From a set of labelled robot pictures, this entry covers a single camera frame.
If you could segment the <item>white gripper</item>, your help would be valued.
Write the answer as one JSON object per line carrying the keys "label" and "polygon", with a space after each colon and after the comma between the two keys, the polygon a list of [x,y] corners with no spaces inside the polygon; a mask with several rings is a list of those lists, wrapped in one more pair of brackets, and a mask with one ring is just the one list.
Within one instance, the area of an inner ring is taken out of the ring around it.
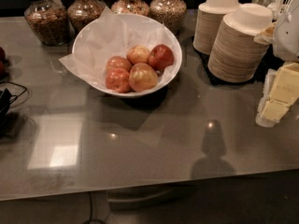
{"label": "white gripper", "polygon": [[299,0],[292,0],[277,22],[272,22],[254,37],[262,45],[273,43],[273,52],[285,63],[276,71],[269,69],[264,80],[263,97],[256,123],[274,127],[299,98]]}

